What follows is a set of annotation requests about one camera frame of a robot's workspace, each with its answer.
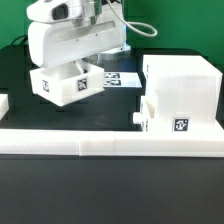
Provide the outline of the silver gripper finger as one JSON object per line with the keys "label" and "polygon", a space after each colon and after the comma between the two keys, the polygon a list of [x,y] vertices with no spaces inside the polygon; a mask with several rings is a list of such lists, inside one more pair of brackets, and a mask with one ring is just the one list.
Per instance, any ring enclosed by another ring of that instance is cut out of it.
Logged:
{"label": "silver gripper finger", "polygon": [[85,74],[87,73],[87,70],[84,69],[81,64],[80,64],[80,61],[74,61],[75,65],[76,65],[76,68],[78,69],[79,73],[80,74]]}

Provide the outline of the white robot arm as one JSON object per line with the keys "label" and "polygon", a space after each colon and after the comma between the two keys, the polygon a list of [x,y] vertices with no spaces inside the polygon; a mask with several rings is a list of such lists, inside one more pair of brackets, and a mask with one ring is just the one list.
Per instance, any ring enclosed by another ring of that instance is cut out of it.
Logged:
{"label": "white robot arm", "polygon": [[125,25],[101,0],[37,0],[27,10],[32,62],[59,69],[126,41]]}

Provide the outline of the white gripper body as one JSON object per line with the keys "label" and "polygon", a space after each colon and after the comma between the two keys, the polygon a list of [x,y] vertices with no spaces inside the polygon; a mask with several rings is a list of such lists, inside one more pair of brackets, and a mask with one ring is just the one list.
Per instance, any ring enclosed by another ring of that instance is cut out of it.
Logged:
{"label": "white gripper body", "polygon": [[37,0],[27,10],[31,60],[52,68],[126,41],[125,25],[101,0]]}

